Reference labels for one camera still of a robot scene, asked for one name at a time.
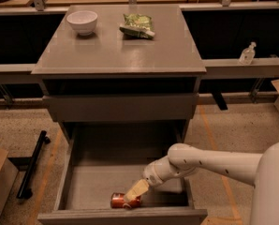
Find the green chip bag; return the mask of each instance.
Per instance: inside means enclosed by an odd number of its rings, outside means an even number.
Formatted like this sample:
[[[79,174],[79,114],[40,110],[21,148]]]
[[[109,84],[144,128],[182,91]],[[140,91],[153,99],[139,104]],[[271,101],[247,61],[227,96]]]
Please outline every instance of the green chip bag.
[[[155,35],[152,18],[146,15],[131,13],[124,14],[125,24],[120,25],[120,31],[136,38],[152,39]]]

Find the floor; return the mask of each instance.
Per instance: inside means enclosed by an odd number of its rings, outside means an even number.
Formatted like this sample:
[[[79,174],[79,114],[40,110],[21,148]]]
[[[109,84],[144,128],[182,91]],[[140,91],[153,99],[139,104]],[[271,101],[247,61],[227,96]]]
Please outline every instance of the floor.
[[[31,156],[41,130],[48,132],[51,143],[41,150],[31,182],[33,197],[16,199],[24,175],[19,172],[1,225],[38,225],[37,214],[52,211],[68,145],[58,124],[40,104],[8,110],[0,106],[0,147],[9,151],[9,157]],[[200,149],[262,153],[279,142],[279,113],[273,103],[228,104],[226,111],[216,105],[199,105],[185,142]],[[202,169],[196,169],[189,179],[195,207],[208,210],[203,225],[249,224],[251,187]]]

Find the closed drawer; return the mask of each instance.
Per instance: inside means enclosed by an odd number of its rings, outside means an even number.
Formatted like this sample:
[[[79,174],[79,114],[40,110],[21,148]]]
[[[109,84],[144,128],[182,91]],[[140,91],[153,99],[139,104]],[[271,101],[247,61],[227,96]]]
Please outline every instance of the closed drawer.
[[[54,122],[188,120],[198,94],[45,96]]]
[[[125,193],[143,168],[178,141],[172,123],[75,127],[54,211],[39,214],[46,224],[200,224],[206,210],[193,208],[187,180],[152,188],[132,210],[110,208],[113,192]]]

